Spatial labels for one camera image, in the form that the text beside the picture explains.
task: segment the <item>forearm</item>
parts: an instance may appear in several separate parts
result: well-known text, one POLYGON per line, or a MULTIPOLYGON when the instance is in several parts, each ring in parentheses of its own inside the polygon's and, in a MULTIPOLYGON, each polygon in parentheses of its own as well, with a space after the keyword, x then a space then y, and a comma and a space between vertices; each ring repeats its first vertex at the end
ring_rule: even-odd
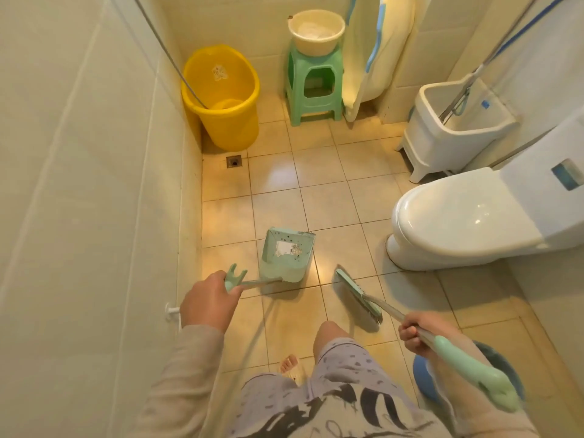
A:
MULTIPOLYGON (((454 345, 490 366, 489 361, 464 335, 450 339, 454 345)), ((467 383, 442 359, 430 359, 439 391, 451 405, 454 427, 461 436, 480 438, 534 438, 538 434, 523 411, 507 413, 497 409, 476 387, 467 383)))
POLYGON ((209 326, 180 331, 171 358, 136 419, 129 438, 196 437, 223 351, 223 333, 209 326))

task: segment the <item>toilet seat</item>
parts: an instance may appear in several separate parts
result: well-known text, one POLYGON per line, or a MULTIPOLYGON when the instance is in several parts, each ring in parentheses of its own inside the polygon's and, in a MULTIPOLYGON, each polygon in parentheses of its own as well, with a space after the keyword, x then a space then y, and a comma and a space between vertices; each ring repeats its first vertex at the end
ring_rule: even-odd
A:
POLYGON ((395 207, 396 223, 409 243, 439 257, 509 256, 543 242, 534 222, 490 168, 412 189, 395 207))

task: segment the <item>person's left hand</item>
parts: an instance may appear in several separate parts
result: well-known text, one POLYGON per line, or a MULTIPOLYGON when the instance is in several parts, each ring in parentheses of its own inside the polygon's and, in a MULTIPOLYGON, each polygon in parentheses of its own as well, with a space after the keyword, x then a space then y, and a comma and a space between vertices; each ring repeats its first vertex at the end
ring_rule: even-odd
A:
POLYGON ((207 325, 223 333, 227 331, 244 288, 235 286, 227 293, 225 275, 224 271, 218 270, 189 290, 180 304, 183 327, 207 325))

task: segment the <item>stool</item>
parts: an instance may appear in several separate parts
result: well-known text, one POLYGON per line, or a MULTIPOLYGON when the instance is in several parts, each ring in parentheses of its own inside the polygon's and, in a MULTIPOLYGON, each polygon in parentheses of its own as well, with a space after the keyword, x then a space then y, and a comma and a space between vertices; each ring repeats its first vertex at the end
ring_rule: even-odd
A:
POLYGON ((288 54, 288 70, 286 77, 286 96, 290 105, 290 124, 300 125, 303 114, 333 111, 335 121, 342 117, 343 99, 343 55, 337 46, 330 54, 323 57, 309 57, 301 54, 292 43, 288 54), (325 95, 317 96, 318 90, 313 89, 316 95, 306 96, 307 85, 322 80, 322 89, 325 95))

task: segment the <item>toilet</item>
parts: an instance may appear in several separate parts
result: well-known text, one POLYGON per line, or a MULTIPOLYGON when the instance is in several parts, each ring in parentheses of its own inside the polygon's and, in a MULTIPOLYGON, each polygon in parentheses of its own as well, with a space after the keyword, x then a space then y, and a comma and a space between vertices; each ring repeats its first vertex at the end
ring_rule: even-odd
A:
POLYGON ((405 270, 481 265, 584 243, 584 107, 500 170, 481 168, 404 194, 387 239, 405 270))

